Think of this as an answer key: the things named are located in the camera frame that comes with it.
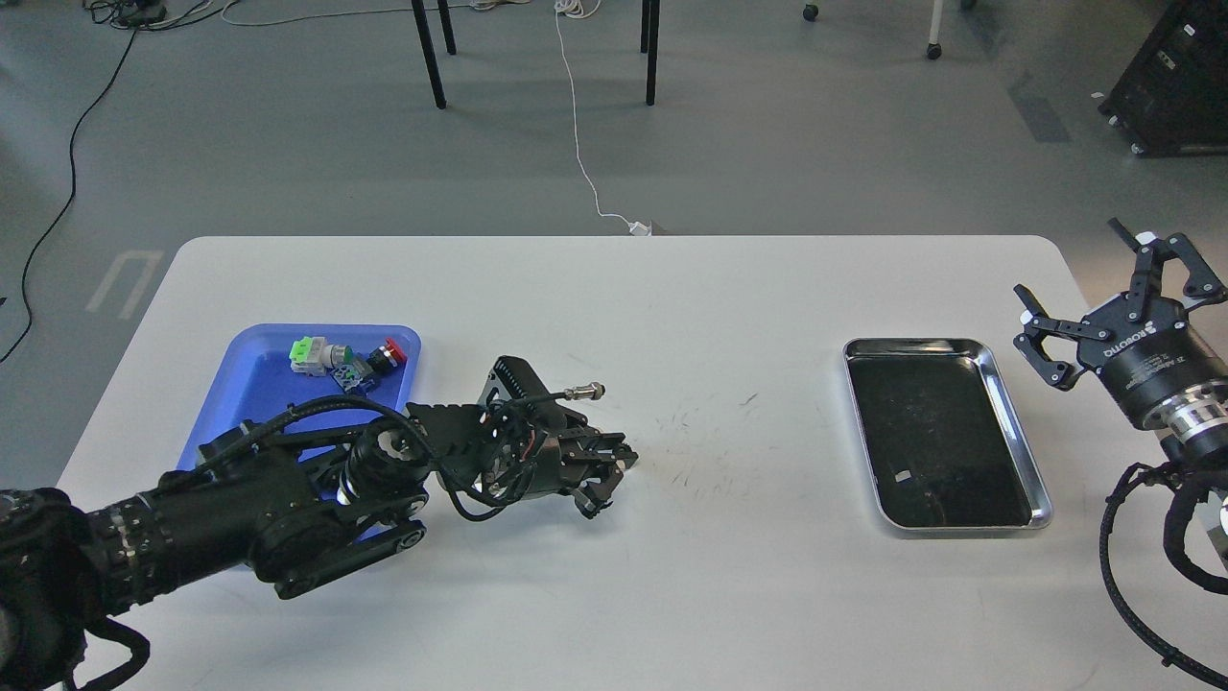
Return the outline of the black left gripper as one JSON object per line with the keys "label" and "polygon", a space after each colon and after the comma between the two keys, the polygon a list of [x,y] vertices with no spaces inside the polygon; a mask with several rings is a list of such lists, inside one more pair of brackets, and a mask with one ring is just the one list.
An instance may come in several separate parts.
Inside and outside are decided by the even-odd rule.
{"label": "black left gripper", "polygon": [[566,407],[585,398],[586,385],[550,390],[526,358],[496,358],[476,403],[436,411],[436,473],[451,502],[513,506],[562,495],[596,519],[639,454],[626,434],[586,428],[586,416]]}

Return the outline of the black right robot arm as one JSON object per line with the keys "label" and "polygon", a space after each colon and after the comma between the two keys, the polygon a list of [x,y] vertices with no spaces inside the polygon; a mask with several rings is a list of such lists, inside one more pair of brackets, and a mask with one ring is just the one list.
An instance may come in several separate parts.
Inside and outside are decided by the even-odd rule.
{"label": "black right robot arm", "polygon": [[1108,223],[1133,253],[1130,285],[1078,322],[1052,318],[1027,285],[1014,292],[1025,306],[1014,338],[1041,380],[1061,392],[1083,373],[1100,380],[1136,430],[1167,430],[1159,466],[1133,464],[1106,498],[1099,528],[1099,567],[1109,599],[1122,622],[1167,666],[1226,687],[1226,675],[1185,655],[1140,619],[1122,598],[1109,554],[1117,511],[1133,488],[1172,491],[1162,546],[1172,568],[1203,590],[1222,595],[1226,578],[1194,563],[1186,534],[1194,512],[1226,495],[1227,369],[1223,358],[1196,333],[1190,315],[1226,301],[1226,284],[1184,233],[1133,233],[1117,218]]}

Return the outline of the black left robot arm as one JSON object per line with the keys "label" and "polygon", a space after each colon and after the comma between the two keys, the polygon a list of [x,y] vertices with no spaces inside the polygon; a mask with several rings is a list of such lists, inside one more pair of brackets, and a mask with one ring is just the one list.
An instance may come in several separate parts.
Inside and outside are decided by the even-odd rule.
{"label": "black left robot arm", "polygon": [[570,406],[604,393],[550,393],[526,358],[500,357],[478,403],[309,399],[93,512],[58,488],[4,488],[2,687],[75,689],[87,637],[130,653],[87,689],[123,685],[151,647],[118,616],[236,565],[291,599],[406,551],[426,531],[431,476],[465,520],[546,495],[592,519],[639,458]]}

